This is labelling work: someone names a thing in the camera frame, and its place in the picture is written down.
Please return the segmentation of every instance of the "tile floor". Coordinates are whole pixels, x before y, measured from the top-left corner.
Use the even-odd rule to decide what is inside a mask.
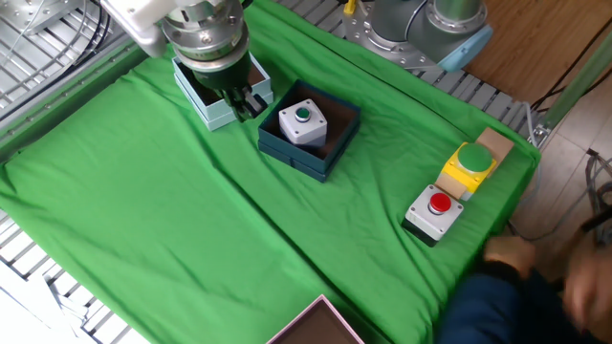
[[[612,158],[612,79],[583,97],[549,138],[542,151],[542,179],[537,194],[520,205],[513,215],[525,237],[549,232],[586,187],[586,150]],[[612,181],[600,173],[597,185]],[[558,278],[565,268],[566,246],[579,225],[593,215],[585,197],[558,230],[536,241],[538,269],[549,279]]]

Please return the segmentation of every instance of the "green tablecloth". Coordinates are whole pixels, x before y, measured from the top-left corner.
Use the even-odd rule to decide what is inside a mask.
[[[416,343],[537,151],[495,119],[268,0],[247,10],[277,96],[296,78],[362,109],[327,183],[262,155],[265,117],[214,133],[148,59],[0,169],[0,206],[152,342],[262,343],[319,294],[368,343]],[[464,141],[516,141],[435,248],[400,226]]]

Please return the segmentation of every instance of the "wooden floor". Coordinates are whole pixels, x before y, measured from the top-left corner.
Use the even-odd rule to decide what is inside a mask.
[[[492,41],[466,72],[534,102],[612,17],[610,0],[484,0]]]

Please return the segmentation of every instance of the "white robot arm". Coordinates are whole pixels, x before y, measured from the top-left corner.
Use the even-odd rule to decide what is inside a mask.
[[[248,82],[249,30],[239,0],[102,0],[101,4],[151,56],[165,53],[167,38],[196,79],[223,98],[241,121],[266,109],[266,102],[251,94]]]

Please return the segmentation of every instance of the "red button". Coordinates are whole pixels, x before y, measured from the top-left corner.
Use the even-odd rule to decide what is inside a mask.
[[[450,197],[443,193],[437,193],[429,199],[429,206],[437,212],[446,212],[450,209]]]

